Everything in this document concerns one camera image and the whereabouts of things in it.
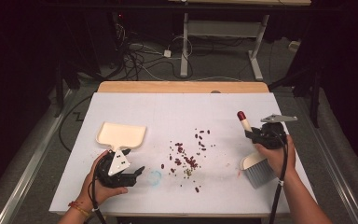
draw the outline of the wrist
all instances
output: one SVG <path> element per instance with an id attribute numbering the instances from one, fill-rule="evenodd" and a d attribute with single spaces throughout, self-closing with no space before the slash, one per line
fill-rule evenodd
<path id="1" fill-rule="evenodd" d="M 287 184 L 291 184 L 291 185 L 296 183 L 299 179 L 300 179 L 300 177 L 299 177 L 295 168 L 290 169 L 290 170 L 288 169 L 284 176 L 284 182 Z"/>
<path id="2" fill-rule="evenodd" d="M 296 176 L 296 175 L 298 175 L 296 168 L 294 168 L 294 167 L 287 167 L 287 168 L 286 168 L 286 172 L 285 172 L 285 174 L 284 174 L 284 177 L 285 177 L 285 178 L 286 178 L 286 177 Z"/>
<path id="3" fill-rule="evenodd" d="M 92 201 L 89 197 L 77 197 L 76 198 L 77 206 L 90 213 L 93 209 Z"/>

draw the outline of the hand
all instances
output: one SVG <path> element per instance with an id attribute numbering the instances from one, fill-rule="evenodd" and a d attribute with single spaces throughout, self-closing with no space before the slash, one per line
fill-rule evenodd
<path id="1" fill-rule="evenodd" d="M 80 191 L 79 196 L 77 197 L 76 201 L 79 203 L 82 203 L 82 208 L 90 211 L 92 209 L 92 201 L 89 197 L 89 195 L 91 194 L 92 191 L 92 187 L 90 185 L 91 181 L 92 181 L 92 176 L 94 174 L 94 170 L 95 167 L 98 163 L 98 161 L 108 153 L 108 151 L 105 151 L 103 154 L 101 154 L 92 164 L 91 170 L 89 171 L 89 173 L 86 176 L 86 179 L 84 180 L 83 183 L 83 187 Z M 106 199 L 119 195 L 119 194 L 123 194 L 123 193 L 127 193 L 128 190 L 127 188 L 116 188 L 116 189 L 110 189 L 110 188 L 106 188 L 104 187 L 99 180 L 95 180 L 95 199 L 98 203 L 98 205 L 102 204 Z"/>
<path id="2" fill-rule="evenodd" d="M 269 166 L 272 168 L 275 175 L 280 178 L 283 165 L 283 148 L 266 149 L 260 144 L 255 144 L 255 148 L 267 158 Z M 287 151 L 288 158 L 286 173 L 290 173 L 296 170 L 295 144 L 293 143 L 293 139 L 290 135 L 287 135 Z"/>

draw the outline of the white tabletop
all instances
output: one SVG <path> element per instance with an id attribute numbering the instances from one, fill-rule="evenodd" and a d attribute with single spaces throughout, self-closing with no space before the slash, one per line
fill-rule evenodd
<path id="1" fill-rule="evenodd" d="M 281 114 L 272 93 L 95 93 L 49 211 L 64 213 L 78 195 L 92 162 L 106 150 L 95 140 L 106 121 L 146 126 L 142 146 L 127 156 L 131 166 L 126 172 L 141 166 L 145 170 L 128 194 L 103 204 L 103 213 L 267 217 L 278 180 L 254 189 L 240 170 L 241 159 L 254 151 L 238 121 L 240 110 L 258 128 L 260 119 Z M 205 150 L 200 149 L 199 141 Z M 176 143 L 183 144 L 186 155 L 197 160 L 199 167 L 191 175 L 174 163 L 176 158 L 183 160 Z M 299 157 L 296 169 L 313 196 Z M 289 213 L 284 193 L 277 212 Z"/>

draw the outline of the floor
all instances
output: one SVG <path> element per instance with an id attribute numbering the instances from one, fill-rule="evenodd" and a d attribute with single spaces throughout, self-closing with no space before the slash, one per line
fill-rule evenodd
<path id="1" fill-rule="evenodd" d="M 225 38 L 194 41 L 193 55 L 189 57 L 192 76 L 186 80 L 255 81 L 246 55 L 246 51 L 252 48 L 253 40 Z M 267 84 L 285 76 L 295 56 L 287 48 L 289 43 L 289 40 L 282 39 L 262 44 L 257 60 Z M 144 60 L 143 70 L 139 73 L 122 72 L 115 79 L 183 80 L 177 77 L 178 60 L 158 59 L 165 47 L 145 41 L 134 43 L 131 48 L 148 51 L 137 51 L 142 58 L 139 56 L 136 62 Z M 172 58 L 177 57 L 180 53 L 176 52 Z M 131 59 L 128 59 L 128 70 L 131 70 L 130 65 Z M 102 70 L 103 75 L 111 71 L 108 65 Z M 87 112 L 87 97 L 96 91 L 99 84 L 84 74 L 79 74 L 79 79 L 80 89 L 67 92 L 65 108 L 57 118 L 54 117 L 57 111 L 55 95 L 51 94 L 49 111 L 34 127 L 2 176 L 0 223 L 54 223 L 59 220 L 60 216 L 51 214 L 48 208 Z M 329 110 L 323 90 L 318 112 L 319 129 L 315 129 L 310 122 L 308 97 L 293 97 L 290 87 L 280 87 L 273 92 L 282 113 L 299 118 L 299 122 L 286 125 L 295 139 L 298 155 L 319 205 L 335 223 L 358 223 L 358 159 Z M 108 223 L 115 222 L 114 217 L 108 218 Z M 291 223 L 291 220 L 279 218 L 276 223 Z"/>

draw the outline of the black cable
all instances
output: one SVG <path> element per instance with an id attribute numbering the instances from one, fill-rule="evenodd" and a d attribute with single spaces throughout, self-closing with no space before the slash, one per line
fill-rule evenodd
<path id="1" fill-rule="evenodd" d="M 162 59 L 166 59 L 166 57 L 160 57 L 160 58 L 154 59 L 154 60 L 152 60 L 152 61 L 144 62 L 144 63 L 152 63 L 152 62 L 155 62 L 155 61 L 158 61 L 158 60 L 162 60 Z"/>
<path id="2" fill-rule="evenodd" d="M 245 70 L 247 67 L 249 67 L 249 65 L 252 64 L 252 61 L 254 60 L 255 58 L 253 59 L 250 59 L 250 62 L 248 62 L 239 72 L 238 72 L 238 79 L 241 80 L 241 71 Z"/>
<path id="3" fill-rule="evenodd" d="M 271 214 L 269 216 L 269 224 L 273 224 L 274 220 L 275 220 L 275 215 L 276 215 L 276 211 L 277 211 L 277 207 L 278 207 L 278 201 L 281 195 L 281 190 L 282 190 L 282 186 L 283 186 L 283 180 L 284 180 L 284 176 L 286 173 L 286 167 L 287 167 L 287 158 L 288 158 L 288 146 L 287 144 L 285 144 L 282 139 L 280 138 L 280 136 L 273 132 L 275 134 L 275 136 L 280 140 L 281 144 L 282 144 L 282 149 L 283 149 L 283 165 L 282 165 L 282 170 L 281 170 L 281 176 L 280 176 L 280 181 L 279 184 L 277 186 L 277 189 L 275 191 L 275 196 L 274 196 L 274 202 L 272 204 L 272 209 L 271 209 Z"/>
<path id="4" fill-rule="evenodd" d="M 94 218 L 94 216 L 88 217 L 88 218 L 83 222 L 83 224 L 88 224 L 93 218 Z"/>
<path id="5" fill-rule="evenodd" d="M 229 48 L 229 47 L 237 47 L 237 46 L 239 46 L 239 45 L 243 42 L 244 39 L 245 39 L 245 38 L 243 38 L 243 37 L 239 37 L 239 38 L 236 38 L 235 41 L 234 41 L 232 44 L 226 44 L 226 43 L 222 43 L 222 42 L 220 42 L 220 41 L 231 41 L 231 40 L 222 39 L 222 40 L 218 41 L 218 40 L 212 40 L 210 37 L 208 37 L 208 40 L 209 40 L 210 42 L 213 42 L 214 44 L 218 44 L 218 45 L 223 45 L 222 47 L 216 47 L 216 49 L 224 49 L 224 48 Z"/>
<path id="6" fill-rule="evenodd" d="M 144 54 L 161 55 L 161 53 L 158 53 L 158 52 L 147 52 L 147 51 L 141 51 L 141 50 L 137 50 L 137 52 L 144 53 Z"/>
<path id="7" fill-rule="evenodd" d="M 135 59 L 136 61 L 138 61 L 138 64 L 143 64 L 145 62 L 145 57 L 142 55 L 142 54 L 139 54 L 139 53 L 133 53 L 135 54 Z"/>
<path id="8" fill-rule="evenodd" d="M 65 123 L 65 121 L 66 121 L 66 119 L 68 118 L 68 116 L 69 116 L 70 114 L 72 114 L 72 112 L 75 110 L 75 108 L 77 108 L 80 104 L 82 104 L 83 102 L 85 102 L 86 100 L 91 99 L 91 98 L 92 98 L 92 95 L 90 95 L 90 96 L 84 98 L 84 99 L 81 100 L 79 103 L 77 103 L 76 105 L 74 105 L 74 107 L 72 107 L 72 109 L 69 110 L 69 112 L 68 112 L 68 113 L 65 115 L 65 117 L 63 117 L 63 119 L 62 119 L 62 122 L 61 122 L 61 124 L 60 124 L 59 129 L 58 129 L 58 136 L 59 136 L 59 138 L 60 138 L 60 142 L 61 142 L 62 146 L 63 146 L 68 152 L 72 152 L 72 149 L 70 149 L 70 148 L 63 142 L 63 140 L 62 140 L 62 126 L 63 126 L 63 124 Z"/>
<path id="9" fill-rule="evenodd" d="M 132 59 L 133 67 L 135 68 L 135 76 L 136 76 L 135 81 L 138 81 L 138 79 L 139 79 L 139 71 L 138 71 L 138 65 L 136 63 L 136 59 L 135 59 L 135 57 L 133 57 L 133 55 L 130 55 L 130 57 Z"/>
<path id="10" fill-rule="evenodd" d="M 137 51 L 140 51 L 141 49 L 143 49 L 143 48 L 145 47 L 144 42 L 139 41 L 139 43 L 141 43 L 141 47 L 140 47 L 139 49 L 130 49 L 130 48 L 129 48 L 129 50 L 137 52 Z"/>
<path id="11" fill-rule="evenodd" d="M 121 72 L 121 70 L 123 70 L 123 66 L 124 66 L 124 62 L 122 59 L 120 59 L 120 64 L 117 66 L 117 68 L 111 72 L 109 75 L 107 75 L 105 78 L 109 79 L 117 74 L 119 74 Z"/>
<path id="12" fill-rule="evenodd" d="M 172 74 L 173 74 L 173 76 L 174 76 L 174 77 L 177 77 L 177 76 L 176 76 L 176 74 L 175 74 L 175 68 L 174 68 L 174 66 L 173 66 L 173 63 L 170 63 L 170 62 L 159 62 L 159 63 L 154 63 L 154 64 L 152 64 L 152 65 L 150 65 L 150 66 L 146 67 L 145 69 L 149 69 L 149 68 L 151 68 L 151 67 L 153 67 L 153 66 L 156 66 L 156 65 L 158 65 L 158 64 L 160 64 L 160 63 L 168 63 L 168 64 L 170 64 L 170 65 L 171 65 L 171 67 L 172 67 Z"/>
<path id="13" fill-rule="evenodd" d="M 198 57 L 204 57 L 204 56 L 208 56 L 208 55 L 212 54 L 214 52 L 214 42 L 213 41 L 208 41 L 208 42 L 211 44 L 211 49 L 207 53 L 204 53 L 204 54 L 193 53 L 193 54 Z M 193 48 L 196 48 L 196 47 L 199 48 L 199 47 L 203 47 L 203 46 L 197 46 L 197 45 L 193 46 Z"/>
<path id="14" fill-rule="evenodd" d="M 95 166 L 94 169 L 94 173 L 92 174 L 92 180 L 91 180 L 91 197 L 90 197 L 90 192 L 89 192 L 89 198 L 91 199 L 92 202 L 92 211 L 95 213 L 95 215 L 97 215 L 98 219 L 100 219 L 101 224 L 106 224 L 105 219 L 103 218 L 103 214 L 100 211 L 100 208 L 98 207 L 98 202 L 96 201 L 96 197 L 95 197 L 95 181 L 97 180 L 97 169 L 100 166 L 102 160 L 99 160 L 97 165 Z"/>

